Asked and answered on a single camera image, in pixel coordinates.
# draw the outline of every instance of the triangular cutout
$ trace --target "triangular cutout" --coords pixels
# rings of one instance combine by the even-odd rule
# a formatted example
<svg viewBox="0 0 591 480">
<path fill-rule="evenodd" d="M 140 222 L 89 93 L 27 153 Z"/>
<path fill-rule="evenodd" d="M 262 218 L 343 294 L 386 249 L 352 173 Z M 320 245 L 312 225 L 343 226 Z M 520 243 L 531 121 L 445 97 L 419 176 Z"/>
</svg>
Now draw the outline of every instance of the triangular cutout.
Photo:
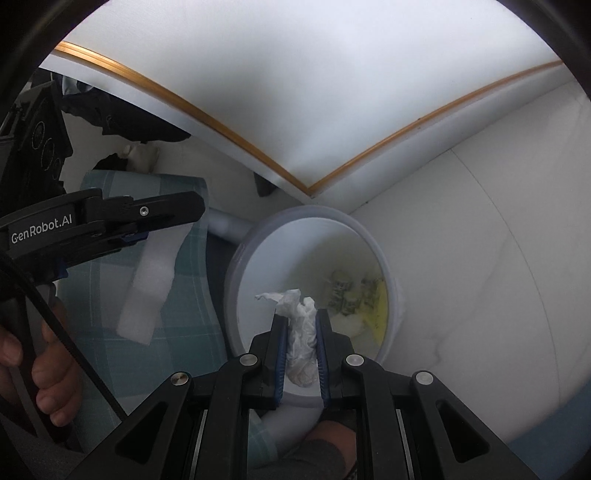
<svg viewBox="0 0 591 480">
<path fill-rule="evenodd" d="M 489 451 L 488 443 L 448 402 L 437 402 L 437 409 L 452 446 L 453 454 L 459 463 L 465 463 Z"/>
<path fill-rule="evenodd" d="M 135 462 L 145 464 L 152 454 L 154 442 L 167 406 L 159 402 L 115 447 L 115 453 Z"/>
</svg>

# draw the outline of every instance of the fingernail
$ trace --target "fingernail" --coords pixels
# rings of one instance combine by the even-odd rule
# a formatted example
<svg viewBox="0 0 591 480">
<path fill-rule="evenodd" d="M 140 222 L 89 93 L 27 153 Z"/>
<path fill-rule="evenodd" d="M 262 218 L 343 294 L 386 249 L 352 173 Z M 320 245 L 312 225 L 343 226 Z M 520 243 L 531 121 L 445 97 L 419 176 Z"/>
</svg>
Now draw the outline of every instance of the fingernail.
<svg viewBox="0 0 591 480">
<path fill-rule="evenodd" d="M 49 418 L 56 427 L 63 427 L 66 424 L 66 414 L 62 411 L 50 415 Z"/>
<path fill-rule="evenodd" d="M 41 410 L 43 413 L 49 414 L 56 409 L 56 399 L 48 395 L 39 400 L 37 402 L 37 406 L 39 407 L 39 410 Z"/>
<path fill-rule="evenodd" d="M 20 364 L 22 357 L 21 342 L 13 334 L 7 334 L 2 344 L 2 353 L 11 364 L 15 366 Z"/>
</svg>

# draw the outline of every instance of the black cable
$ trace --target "black cable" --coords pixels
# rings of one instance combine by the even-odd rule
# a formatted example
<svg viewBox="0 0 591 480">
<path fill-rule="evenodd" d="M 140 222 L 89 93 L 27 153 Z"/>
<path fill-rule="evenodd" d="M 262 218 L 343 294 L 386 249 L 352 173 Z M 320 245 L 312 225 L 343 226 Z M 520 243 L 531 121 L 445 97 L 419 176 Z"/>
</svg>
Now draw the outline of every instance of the black cable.
<svg viewBox="0 0 591 480">
<path fill-rule="evenodd" d="M 12 258 L 8 256 L 6 252 L 0 249 L 0 271 L 4 272 L 27 296 L 33 306 L 45 319 L 47 326 L 56 334 L 57 339 L 66 347 L 66 350 L 70 352 L 70 355 L 74 358 L 76 363 L 80 365 L 90 381 L 93 382 L 95 387 L 99 390 L 100 394 L 113 409 L 115 414 L 121 421 L 127 418 L 127 414 L 123 407 L 119 404 L 115 396 L 106 386 L 105 382 L 102 381 L 98 373 L 92 367 L 86 357 L 80 352 L 70 335 L 66 332 L 66 329 L 57 319 L 56 315 L 51 311 L 47 302 L 43 299 L 41 294 L 35 288 L 21 268 L 14 262 Z"/>
</svg>

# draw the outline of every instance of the finger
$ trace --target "finger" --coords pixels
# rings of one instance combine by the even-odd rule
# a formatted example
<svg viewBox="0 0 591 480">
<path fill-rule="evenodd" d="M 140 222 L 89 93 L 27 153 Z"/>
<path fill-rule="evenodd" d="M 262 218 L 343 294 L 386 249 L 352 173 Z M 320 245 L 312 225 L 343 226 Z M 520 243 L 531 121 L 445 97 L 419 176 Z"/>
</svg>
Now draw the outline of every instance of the finger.
<svg viewBox="0 0 591 480">
<path fill-rule="evenodd" d="M 10 372 L 6 367 L 0 367 L 0 395 L 13 405 L 18 405 L 18 393 L 14 388 Z"/>
<path fill-rule="evenodd" d="M 55 413 L 63 408 L 76 392 L 81 390 L 78 365 L 72 364 L 63 380 L 50 388 L 37 393 L 37 406 L 46 414 Z"/>
<path fill-rule="evenodd" d="M 17 367 L 21 362 L 21 342 L 13 334 L 0 327 L 0 365 Z"/>
<path fill-rule="evenodd" d="M 65 327 L 67 325 L 66 307 L 59 298 L 55 298 L 54 304 L 51 307 L 51 311 Z M 54 343 L 57 340 L 56 334 L 53 333 L 53 330 L 49 328 L 49 325 L 45 322 L 45 320 L 41 324 L 41 333 L 43 334 L 43 339 L 47 343 Z"/>
<path fill-rule="evenodd" d="M 63 427 L 74 420 L 80 405 L 82 405 L 82 390 L 77 391 L 63 408 L 52 413 L 49 418 L 56 427 Z"/>
<path fill-rule="evenodd" d="M 31 375 L 35 385 L 39 388 L 49 388 L 61 382 L 73 360 L 60 342 L 50 343 L 33 363 Z"/>
</svg>

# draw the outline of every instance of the white trash bin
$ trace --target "white trash bin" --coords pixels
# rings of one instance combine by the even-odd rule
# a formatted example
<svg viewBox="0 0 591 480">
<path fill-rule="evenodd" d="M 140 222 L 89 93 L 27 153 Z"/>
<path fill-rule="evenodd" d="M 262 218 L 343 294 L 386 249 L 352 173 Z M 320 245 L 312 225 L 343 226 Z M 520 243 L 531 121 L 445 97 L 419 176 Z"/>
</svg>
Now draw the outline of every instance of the white trash bin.
<svg viewBox="0 0 591 480">
<path fill-rule="evenodd" d="M 336 270 L 346 271 L 354 284 L 368 272 L 383 278 L 388 311 L 384 340 L 377 345 L 371 332 L 353 340 L 356 351 L 383 361 L 401 324 L 396 282 L 369 232 L 349 215 L 320 206 L 280 212 L 257 224 L 238 247 L 225 285 L 226 331 L 233 353 L 247 352 L 253 337 L 271 327 L 275 303 L 256 295 L 299 288 L 301 298 L 312 297 L 318 308 L 325 307 L 327 285 Z M 282 403 L 322 406 L 320 386 L 299 387 L 286 376 Z"/>
</svg>

